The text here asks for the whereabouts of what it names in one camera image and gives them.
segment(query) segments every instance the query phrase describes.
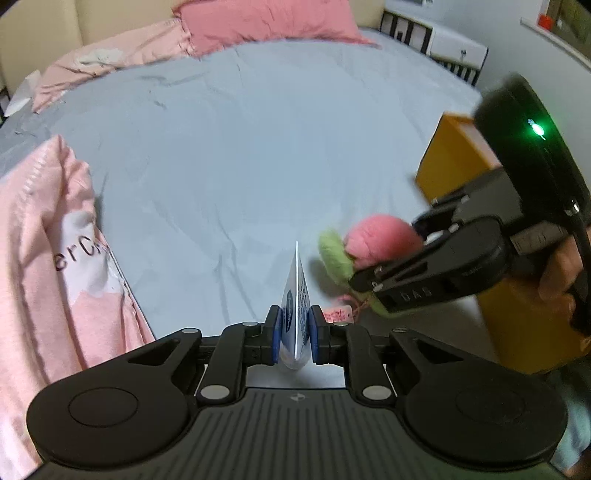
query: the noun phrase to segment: pink blanket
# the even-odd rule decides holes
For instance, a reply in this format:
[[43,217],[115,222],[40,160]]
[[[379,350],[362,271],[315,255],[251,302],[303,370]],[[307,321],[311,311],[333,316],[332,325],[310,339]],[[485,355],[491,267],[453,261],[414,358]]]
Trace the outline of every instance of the pink blanket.
[[68,90],[115,70],[185,57],[193,51],[190,37],[180,19],[171,18],[73,50],[41,77],[33,111],[39,113]]
[[18,480],[40,464],[25,425],[36,393],[154,337],[61,137],[0,180],[0,205],[0,478]]

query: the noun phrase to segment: white card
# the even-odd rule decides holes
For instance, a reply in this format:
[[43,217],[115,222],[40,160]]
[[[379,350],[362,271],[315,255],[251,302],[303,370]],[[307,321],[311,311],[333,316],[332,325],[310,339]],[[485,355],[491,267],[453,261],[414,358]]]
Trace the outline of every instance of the white card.
[[308,310],[310,297],[296,242],[295,255],[281,301],[282,328],[279,350],[283,363],[293,369],[302,368],[311,357]]

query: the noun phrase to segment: white cabinet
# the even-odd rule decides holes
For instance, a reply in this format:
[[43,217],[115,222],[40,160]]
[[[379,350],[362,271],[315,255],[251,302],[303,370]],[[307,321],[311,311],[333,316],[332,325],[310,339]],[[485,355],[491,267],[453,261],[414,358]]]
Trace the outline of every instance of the white cabinet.
[[380,31],[405,43],[476,85],[488,48],[429,20],[385,10]]

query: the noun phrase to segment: circular pad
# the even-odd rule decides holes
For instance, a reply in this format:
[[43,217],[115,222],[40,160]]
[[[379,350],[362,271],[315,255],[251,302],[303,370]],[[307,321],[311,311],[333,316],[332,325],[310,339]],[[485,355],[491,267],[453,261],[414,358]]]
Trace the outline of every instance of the circular pad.
[[187,400],[170,375],[127,361],[50,385],[27,412],[41,457],[82,469],[150,458],[171,445],[188,420]]
[[560,397],[545,383],[484,361],[427,371],[404,409],[411,430],[427,446],[479,469],[549,459],[567,419]]
[[138,399],[119,388],[95,388],[81,393],[70,403],[70,415],[88,427],[112,427],[131,418]]

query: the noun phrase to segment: pink pillow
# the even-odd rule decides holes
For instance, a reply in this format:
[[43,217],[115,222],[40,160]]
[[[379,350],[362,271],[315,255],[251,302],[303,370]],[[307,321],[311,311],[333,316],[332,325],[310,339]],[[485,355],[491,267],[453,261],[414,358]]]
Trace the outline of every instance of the pink pillow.
[[320,38],[373,45],[348,0],[194,0],[174,9],[201,56],[248,41]]

